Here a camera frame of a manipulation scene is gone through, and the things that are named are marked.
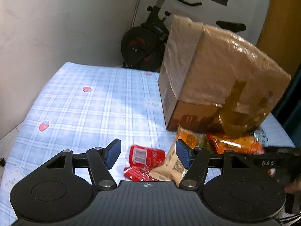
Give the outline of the person's right hand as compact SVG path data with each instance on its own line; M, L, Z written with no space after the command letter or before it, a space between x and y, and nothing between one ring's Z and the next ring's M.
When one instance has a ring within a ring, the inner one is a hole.
M300 173L272 168L269 175L284 187L287 194L295 194L300 191Z

